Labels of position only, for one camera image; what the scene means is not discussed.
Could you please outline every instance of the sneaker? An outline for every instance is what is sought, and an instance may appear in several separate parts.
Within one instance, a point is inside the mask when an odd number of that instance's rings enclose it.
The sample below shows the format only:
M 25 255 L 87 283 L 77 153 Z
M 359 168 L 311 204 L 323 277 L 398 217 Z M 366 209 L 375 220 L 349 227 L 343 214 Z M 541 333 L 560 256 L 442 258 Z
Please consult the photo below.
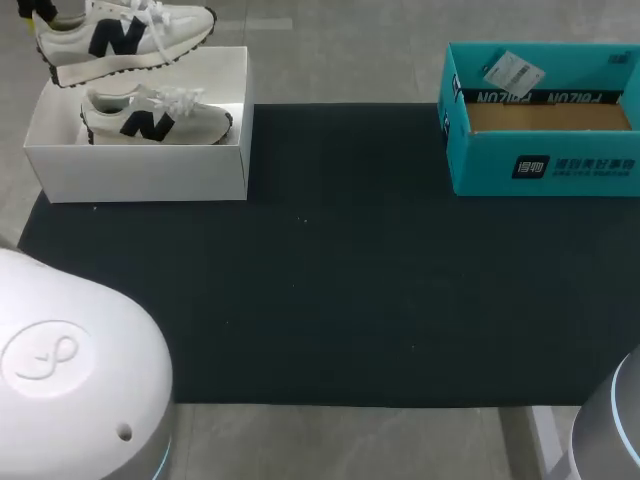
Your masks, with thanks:
M 33 13 L 38 50 L 60 87 L 171 64 L 203 43 L 216 22 L 206 7 L 154 0 L 85 2 L 84 15 L 51 24 Z
M 88 90 L 81 117 L 92 145 L 216 145 L 233 125 L 226 110 L 199 103 L 202 90 L 139 85 L 124 95 Z

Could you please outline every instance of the floor tile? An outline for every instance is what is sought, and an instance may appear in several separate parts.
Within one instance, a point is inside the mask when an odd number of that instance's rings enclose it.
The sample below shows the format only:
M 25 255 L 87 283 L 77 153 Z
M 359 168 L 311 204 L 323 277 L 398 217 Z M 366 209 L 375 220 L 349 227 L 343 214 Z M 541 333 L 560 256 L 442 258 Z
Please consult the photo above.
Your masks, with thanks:
M 494 480 L 511 480 L 509 458 L 507 456 L 502 421 L 500 420 L 500 409 L 480 408 L 478 410 L 493 478 Z
M 176 405 L 176 419 L 171 439 L 169 480 L 185 480 L 186 478 L 194 413 L 195 405 Z
M 574 26 L 579 17 L 579 0 L 403 2 L 422 101 L 437 101 L 449 42 L 584 40 Z
M 187 480 L 493 479 L 487 441 L 476 409 L 198 405 Z
M 245 31 L 256 103 L 305 103 L 317 36 L 296 30 Z
M 527 408 L 500 408 L 498 412 L 512 478 L 542 480 Z M 496 474 L 496 480 L 498 478 L 504 477 Z
M 25 157 L 15 175 L 11 178 L 11 188 L 0 207 L 0 235 L 16 245 L 31 209 L 40 194 L 40 182 L 33 173 L 31 164 Z
M 552 407 L 553 417 L 556 421 L 556 428 L 560 436 L 560 445 L 564 451 L 569 448 L 569 437 L 573 428 L 573 421 L 578 415 L 580 407 Z
M 327 28 L 310 66 L 313 102 L 419 101 L 406 29 Z

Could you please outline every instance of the shoe sole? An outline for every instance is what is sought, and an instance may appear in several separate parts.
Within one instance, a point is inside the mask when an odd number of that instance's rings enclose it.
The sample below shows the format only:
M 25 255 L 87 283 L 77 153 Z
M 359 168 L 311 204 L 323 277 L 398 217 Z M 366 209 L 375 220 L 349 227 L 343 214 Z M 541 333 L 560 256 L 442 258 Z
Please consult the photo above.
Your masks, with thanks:
M 213 15 L 213 26 L 211 30 L 179 45 L 167 48 L 166 51 L 171 57 L 172 62 L 177 62 L 185 55 L 196 50 L 207 41 L 207 37 L 213 34 L 216 23 L 218 23 L 218 16 L 211 8 L 205 8 Z M 170 62 L 165 61 L 159 52 L 153 52 L 144 55 L 111 55 L 89 62 L 56 67 L 45 56 L 39 45 L 37 51 L 42 56 L 44 62 L 49 65 L 51 81 L 60 88 L 77 87 L 91 80 L 97 80 L 98 78 L 110 75 L 113 76 L 118 73 L 133 72 L 135 70 L 153 70 L 154 68 L 171 65 Z
M 229 112 L 226 112 L 225 116 L 229 120 L 229 128 L 227 128 L 227 131 L 224 132 L 224 135 L 222 135 L 217 142 L 212 143 L 211 145 L 219 145 L 222 140 L 227 138 L 227 135 L 229 134 L 229 131 L 231 130 L 231 127 L 233 126 L 233 117 L 231 116 L 231 114 Z M 87 125 L 87 120 L 84 118 L 84 114 L 82 113 L 82 110 L 80 111 L 80 118 L 82 119 L 82 123 L 84 123 L 84 126 L 87 127 L 87 135 L 88 135 L 87 140 L 89 141 L 89 145 L 95 145 L 95 138 L 96 138 L 95 133 L 89 128 L 89 125 Z M 113 140 L 117 141 L 118 136 L 114 135 L 113 137 L 110 137 L 110 138 L 112 138 Z M 176 145 L 176 144 L 173 144 L 173 143 L 171 143 L 171 144 L 169 144 L 169 143 L 163 144 L 162 142 L 155 142 L 153 140 L 146 140 L 146 139 L 139 139 L 140 140 L 139 143 L 131 143 L 130 142 L 131 139 L 137 139 L 137 137 L 127 137 L 127 140 L 129 140 L 128 143 L 107 143 L 106 145 L 152 145 L 152 146 L 156 146 L 156 145 L 158 145 L 158 146 Z

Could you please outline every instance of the n logo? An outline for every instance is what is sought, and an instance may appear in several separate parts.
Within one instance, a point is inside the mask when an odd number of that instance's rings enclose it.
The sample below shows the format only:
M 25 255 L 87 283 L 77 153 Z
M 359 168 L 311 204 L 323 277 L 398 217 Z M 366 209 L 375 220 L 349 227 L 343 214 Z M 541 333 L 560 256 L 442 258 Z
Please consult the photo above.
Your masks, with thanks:
M 144 23 L 133 17 L 125 35 L 120 20 L 100 20 L 91 38 L 89 53 L 96 57 L 104 57 L 107 47 L 111 44 L 116 55 L 135 55 L 138 53 L 138 44 L 142 40 L 145 28 L 147 26 Z
M 138 110 L 133 112 L 127 119 L 120 133 L 135 137 L 136 133 L 140 132 L 142 138 L 161 142 L 167 136 L 167 133 L 171 131 L 174 123 L 173 119 L 165 113 L 156 125 L 153 121 L 153 112 Z

